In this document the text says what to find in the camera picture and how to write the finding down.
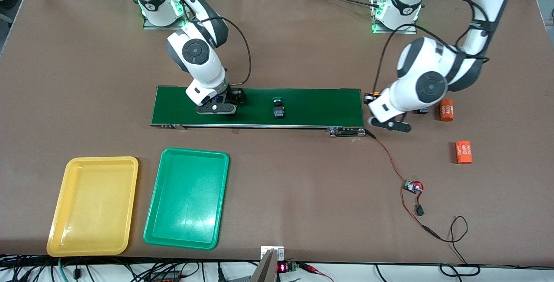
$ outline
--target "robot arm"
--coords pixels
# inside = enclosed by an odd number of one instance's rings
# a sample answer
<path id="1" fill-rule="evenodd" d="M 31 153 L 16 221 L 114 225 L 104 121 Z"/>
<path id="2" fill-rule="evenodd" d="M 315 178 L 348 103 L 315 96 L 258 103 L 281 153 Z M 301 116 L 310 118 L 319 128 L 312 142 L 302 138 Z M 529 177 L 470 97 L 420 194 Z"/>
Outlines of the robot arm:
<path id="1" fill-rule="evenodd" d="M 477 80 L 507 0 L 472 1 L 486 16 L 472 6 L 473 19 L 460 51 L 451 51 L 426 37 L 405 47 L 396 67 L 398 79 L 369 104 L 379 122 L 391 122 L 397 115 L 432 106 L 447 91 L 465 89 Z"/>
<path id="2" fill-rule="evenodd" d="M 171 24 L 177 13 L 170 8 L 175 0 L 139 0 L 152 23 Z M 220 15 L 205 0 L 181 0 L 195 16 L 167 39 L 167 52 L 183 71 L 194 78 L 187 95 L 198 106 L 228 92 L 225 69 L 215 48 L 227 41 L 229 29 Z M 235 106 L 218 106 L 211 113 L 232 114 Z"/>

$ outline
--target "orange cylinder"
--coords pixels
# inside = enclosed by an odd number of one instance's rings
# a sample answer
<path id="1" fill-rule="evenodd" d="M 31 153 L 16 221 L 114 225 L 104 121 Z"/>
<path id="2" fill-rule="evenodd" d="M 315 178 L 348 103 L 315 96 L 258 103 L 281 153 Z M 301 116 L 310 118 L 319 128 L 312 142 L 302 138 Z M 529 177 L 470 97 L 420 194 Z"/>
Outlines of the orange cylinder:
<path id="1" fill-rule="evenodd" d="M 469 141 L 456 142 L 456 157 L 458 164 L 473 163 L 473 156 L 471 155 L 471 144 L 469 143 Z"/>
<path id="2" fill-rule="evenodd" d="M 454 120 L 454 101 L 452 99 L 443 99 L 439 103 L 441 110 L 441 121 L 451 122 Z"/>

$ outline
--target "green tray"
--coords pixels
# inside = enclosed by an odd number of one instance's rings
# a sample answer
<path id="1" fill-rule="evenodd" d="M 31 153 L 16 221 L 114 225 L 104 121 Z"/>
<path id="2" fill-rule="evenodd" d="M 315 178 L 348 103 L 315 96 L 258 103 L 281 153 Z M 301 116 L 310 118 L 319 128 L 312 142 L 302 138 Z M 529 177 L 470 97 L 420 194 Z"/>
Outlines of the green tray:
<path id="1" fill-rule="evenodd" d="M 151 126 L 160 128 L 362 128 L 360 89 L 244 88 L 246 103 L 236 116 L 198 114 L 186 87 L 158 86 Z M 273 98 L 281 97 L 285 118 L 273 117 Z"/>
<path id="2" fill-rule="evenodd" d="M 217 244 L 229 156 L 168 148 L 162 152 L 144 241 L 192 249 Z"/>

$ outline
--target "teal cable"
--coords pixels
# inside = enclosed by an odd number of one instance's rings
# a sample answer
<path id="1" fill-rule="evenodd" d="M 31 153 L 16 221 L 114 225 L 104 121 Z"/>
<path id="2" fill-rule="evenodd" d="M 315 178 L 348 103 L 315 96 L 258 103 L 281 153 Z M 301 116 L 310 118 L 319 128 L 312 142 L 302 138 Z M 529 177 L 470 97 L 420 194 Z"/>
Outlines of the teal cable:
<path id="1" fill-rule="evenodd" d="M 61 258 L 58 259 L 58 269 L 60 269 L 61 278 L 64 280 L 64 282 L 69 282 L 68 277 L 65 276 L 64 269 L 61 266 Z"/>

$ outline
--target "brown tabletop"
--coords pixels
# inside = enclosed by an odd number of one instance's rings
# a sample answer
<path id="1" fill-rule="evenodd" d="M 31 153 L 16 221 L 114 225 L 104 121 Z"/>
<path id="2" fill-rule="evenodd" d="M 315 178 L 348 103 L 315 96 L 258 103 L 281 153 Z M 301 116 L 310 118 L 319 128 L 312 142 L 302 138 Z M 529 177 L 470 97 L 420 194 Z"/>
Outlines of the brown tabletop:
<path id="1" fill-rule="evenodd" d="M 340 0 L 207 0 L 251 45 L 247 87 L 368 92 L 387 35 L 364 6 Z M 419 23 L 454 42 L 470 19 L 456 0 L 425 0 Z M 372 138 L 321 130 L 149 126 L 157 85 L 188 85 L 166 53 L 171 31 L 144 31 L 131 0 L 24 0 L 0 58 L 0 253 L 45 254 L 65 164 L 77 156 L 140 162 L 124 256 L 256 259 L 261 245 L 331 262 L 458 263 L 400 205 L 400 180 Z M 230 27 L 217 50 L 231 81 L 246 75 Z M 392 39 L 380 88 L 415 36 Z M 405 134 L 374 130 L 407 179 L 425 184 L 421 221 L 441 236 L 469 223 L 457 248 L 470 263 L 554 265 L 554 54 L 534 0 L 510 0 L 479 81 L 451 93 L 456 117 L 415 116 Z M 451 163 L 469 140 L 471 165 Z M 214 250 L 148 245 L 142 232 L 158 160 L 169 146 L 230 155 Z M 413 197 L 406 195 L 412 207 Z"/>

